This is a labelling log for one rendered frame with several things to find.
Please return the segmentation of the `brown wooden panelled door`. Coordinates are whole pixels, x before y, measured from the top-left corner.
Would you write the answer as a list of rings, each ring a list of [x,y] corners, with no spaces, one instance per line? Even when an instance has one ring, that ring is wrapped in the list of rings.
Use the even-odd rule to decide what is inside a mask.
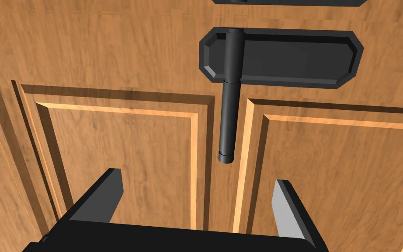
[[[214,27],[351,31],[338,89],[244,84],[218,161]],[[276,236],[289,180],[330,252],[403,252],[403,0],[358,7],[212,0],[0,0],[0,252],[38,241],[108,168],[112,222]]]

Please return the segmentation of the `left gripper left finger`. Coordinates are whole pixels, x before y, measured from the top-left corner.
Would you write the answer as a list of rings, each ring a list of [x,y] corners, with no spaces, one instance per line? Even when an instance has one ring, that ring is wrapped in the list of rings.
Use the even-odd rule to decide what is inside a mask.
[[[61,220],[109,223],[123,192],[121,169],[109,168],[71,206]]]

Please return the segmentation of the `black lock plate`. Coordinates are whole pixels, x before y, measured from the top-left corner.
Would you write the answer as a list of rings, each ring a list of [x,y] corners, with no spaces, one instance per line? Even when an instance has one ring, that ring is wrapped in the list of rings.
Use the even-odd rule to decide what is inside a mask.
[[[212,0],[226,5],[359,7],[367,0]]]

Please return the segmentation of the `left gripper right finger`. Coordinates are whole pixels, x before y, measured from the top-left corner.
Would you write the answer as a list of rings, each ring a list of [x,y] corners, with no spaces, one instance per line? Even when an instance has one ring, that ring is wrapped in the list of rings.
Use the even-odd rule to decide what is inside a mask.
[[[288,180],[275,181],[271,200],[278,252],[329,252],[314,222]]]

